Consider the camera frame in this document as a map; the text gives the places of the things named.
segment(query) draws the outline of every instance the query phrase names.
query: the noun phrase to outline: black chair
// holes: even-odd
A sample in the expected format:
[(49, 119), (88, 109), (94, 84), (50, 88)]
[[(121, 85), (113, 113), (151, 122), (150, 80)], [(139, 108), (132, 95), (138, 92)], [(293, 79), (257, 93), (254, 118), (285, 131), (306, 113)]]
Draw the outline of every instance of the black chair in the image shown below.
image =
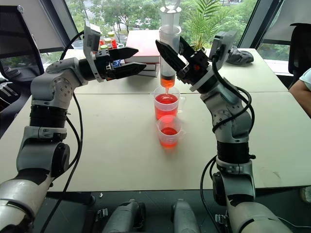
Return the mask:
[(290, 87), (311, 67), (311, 24), (294, 23), (291, 26), (296, 27), (291, 38), (288, 60), (288, 71), (294, 75)]
[[(10, 81), (0, 91), (0, 100), (7, 102), (0, 112), (0, 138), (31, 95), (31, 81), (44, 73), (39, 50), (20, 9), (0, 6), (0, 72)], [(16, 99), (5, 94), (9, 90), (18, 93)]]

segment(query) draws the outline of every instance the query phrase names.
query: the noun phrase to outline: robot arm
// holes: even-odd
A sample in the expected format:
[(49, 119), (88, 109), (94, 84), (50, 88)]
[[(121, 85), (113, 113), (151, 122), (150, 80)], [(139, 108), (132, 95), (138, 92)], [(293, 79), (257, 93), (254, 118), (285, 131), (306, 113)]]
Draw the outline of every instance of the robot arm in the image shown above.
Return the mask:
[(131, 63), (113, 68), (112, 62), (131, 57), (137, 49), (98, 48), (100, 32), (86, 22), (84, 52), (86, 59), (61, 60), (31, 84), (30, 125), (17, 156), (18, 175), (0, 185), (0, 232), (31, 232), (32, 222), (53, 180), (69, 167), (69, 146), (62, 141), (65, 121), (75, 88), (88, 81), (119, 79), (135, 75), (145, 64)]
[(226, 205), (233, 233), (291, 232), (267, 207), (255, 202), (252, 173), (254, 155), (249, 154), (248, 139), (252, 120), (242, 111), (241, 95), (237, 87), (219, 76), (230, 52), (235, 32), (220, 32), (215, 36), (210, 52), (213, 65), (201, 51), (194, 51), (181, 37), (179, 53), (167, 44), (156, 41), (164, 60), (176, 71), (177, 78), (197, 90), (212, 115), (213, 132), (217, 140), (216, 165), (213, 175), (216, 202)]

